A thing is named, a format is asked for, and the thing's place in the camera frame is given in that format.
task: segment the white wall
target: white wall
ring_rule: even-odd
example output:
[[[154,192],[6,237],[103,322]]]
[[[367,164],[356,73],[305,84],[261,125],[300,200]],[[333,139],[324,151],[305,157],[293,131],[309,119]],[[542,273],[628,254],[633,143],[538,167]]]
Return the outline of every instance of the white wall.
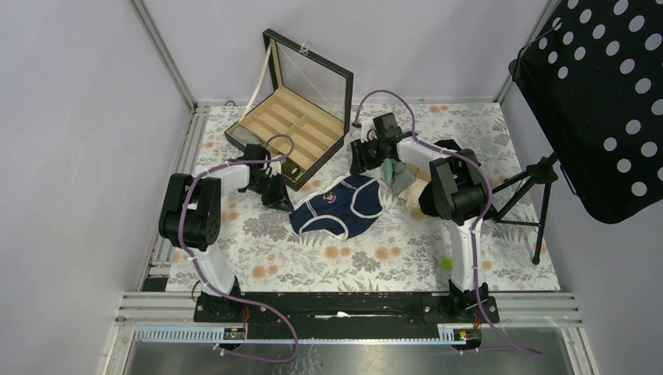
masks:
[[[523,166],[550,154],[517,87],[502,110]],[[562,287],[576,297],[600,373],[661,373],[663,202],[622,223],[603,224],[585,212],[557,172],[545,238]],[[542,196],[542,188],[532,189],[534,202]]]
[[[411,99],[492,99],[546,0],[145,3],[193,95],[239,102],[256,85],[267,28],[354,72],[356,98],[388,88]]]
[[[94,373],[186,116],[127,1],[0,1],[0,373]]]

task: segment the white trim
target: white trim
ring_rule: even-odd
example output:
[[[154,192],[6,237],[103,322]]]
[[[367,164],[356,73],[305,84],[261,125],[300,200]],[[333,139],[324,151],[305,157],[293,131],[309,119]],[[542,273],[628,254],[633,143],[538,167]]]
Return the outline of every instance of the white trim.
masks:
[[[309,212],[311,212],[311,216],[317,217],[317,212],[313,209],[313,206],[310,205],[310,201],[306,201],[306,207],[308,207]]]
[[[299,234],[300,234],[300,235],[303,234],[303,231],[304,231],[304,229],[305,229],[306,227],[308,227],[308,226],[311,225],[312,223],[318,221],[319,219],[331,219],[331,220],[334,220],[336,223],[341,224],[341,227],[343,227],[343,230],[345,231],[345,233],[344,233],[344,235],[340,235],[340,234],[333,234],[332,232],[330,232],[329,230],[326,230],[326,229],[319,229],[319,230],[324,230],[325,232],[331,234],[332,236],[338,238],[339,240],[347,240],[347,239],[348,239],[348,234],[349,234],[348,227],[347,227],[346,224],[343,223],[338,217],[336,217],[336,216],[332,216],[332,215],[320,215],[320,216],[315,216],[315,217],[309,219],[307,222],[304,223],[304,225],[302,225],[302,226],[299,228]]]
[[[329,186],[327,186],[324,190],[321,190],[321,191],[317,191],[317,192],[311,193],[311,194],[307,195],[306,197],[302,198],[302,200],[299,201],[299,202],[297,202],[297,204],[295,205],[295,211],[296,211],[299,207],[301,207],[303,204],[305,204],[306,202],[308,202],[309,200],[311,200],[313,197],[316,197],[316,196],[318,196],[318,195],[322,195],[322,194],[326,193],[327,191],[330,191],[330,190],[331,190],[332,188],[334,188],[334,187],[335,187],[340,181],[343,181],[343,179],[345,179],[346,177],[349,177],[349,176],[350,176],[350,175],[348,174],[348,175],[345,175],[345,176],[338,177],[338,178],[336,178],[334,181],[332,181],[332,183],[329,184]]]
[[[355,200],[357,199],[357,194],[359,194],[359,192],[361,191],[361,189],[365,188],[366,186],[368,186],[368,185],[370,185],[370,184],[373,184],[374,182],[375,182],[376,184],[378,184],[378,202],[379,202],[379,204],[380,204],[380,211],[379,211],[378,213],[373,214],[373,215],[362,215],[361,213],[358,213],[358,212],[354,209],[354,202],[355,202]],[[382,211],[384,211],[385,208],[384,208],[384,206],[382,206],[382,200],[380,199],[380,183],[379,183],[376,179],[371,178],[370,181],[368,181],[366,184],[363,184],[363,185],[359,186],[359,187],[354,191],[354,194],[353,194],[353,200],[352,200],[352,202],[350,203],[350,210],[351,210],[355,215],[359,216],[359,217],[362,218],[362,219],[375,219],[376,217],[378,217],[378,216],[380,216],[380,215],[382,214]]]

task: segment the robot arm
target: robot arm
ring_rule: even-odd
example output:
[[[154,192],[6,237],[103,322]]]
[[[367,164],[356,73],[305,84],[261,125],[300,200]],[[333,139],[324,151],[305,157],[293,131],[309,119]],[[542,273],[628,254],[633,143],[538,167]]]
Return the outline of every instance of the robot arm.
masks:
[[[260,145],[247,145],[244,160],[270,159],[269,152]],[[186,210],[184,241],[199,260],[198,265],[209,282],[225,293],[235,283],[235,275],[228,269],[225,254],[219,249],[221,199],[232,191],[255,191],[260,194],[267,208],[293,211],[285,189],[278,162],[229,166],[201,179],[195,186],[192,204],[183,207],[185,196],[193,182],[193,176],[175,173],[170,176],[163,209],[159,218],[159,234],[179,248],[177,232],[182,210]],[[215,295],[206,286],[203,290]]]
[[[480,174],[465,162],[426,148],[411,135],[411,132],[401,131],[392,113],[374,118],[373,124],[363,124],[362,139],[351,144],[353,164],[350,171],[362,173],[380,166],[384,159],[391,158],[428,172],[435,210],[440,217],[448,220],[453,257],[450,288],[452,291],[455,288],[455,292],[460,295],[466,295],[475,289],[471,225],[486,204],[487,187],[482,183]],[[476,162],[472,150],[457,152]],[[477,231],[480,232],[480,229],[481,224],[477,226]],[[479,259],[479,246],[475,251]],[[478,285],[482,289],[483,284],[484,276],[479,273]]]

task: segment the black rail base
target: black rail base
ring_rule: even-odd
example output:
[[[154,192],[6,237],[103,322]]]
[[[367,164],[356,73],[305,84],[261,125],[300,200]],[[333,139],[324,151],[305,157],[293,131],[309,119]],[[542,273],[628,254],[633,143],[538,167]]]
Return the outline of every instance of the black rail base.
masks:
[[[477,305],[459,312],[457,298],[451,298],[448,293],[249,292],[241,294],[241,298],[274,307],[288,317],[301,339],[436,339],[438,323],[471,327],[479,314]],[[495,298],[486,297],[483,305],[489,318],[498,323]],[[196,302],[194,321],[242,323],[246,308],[249,309],[247,323],[251,326],[248,339],[292,339],[285,323],[270,310],[255,305],[238,308],[226,298],[204,292]]]

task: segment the black cable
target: black cable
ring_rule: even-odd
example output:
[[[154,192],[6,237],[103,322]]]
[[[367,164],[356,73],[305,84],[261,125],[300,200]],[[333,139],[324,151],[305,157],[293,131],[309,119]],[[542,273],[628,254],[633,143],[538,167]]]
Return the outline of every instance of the black cable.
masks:
[[[191,288],[191,300],[192,300],[193,302],[197,302],[197,301],[193,298],[193,291],[195,290],[195,287],[198,286],[198,284],[200,284],[200,280],[196,281],[195,284],[193,284],[193,287]]]

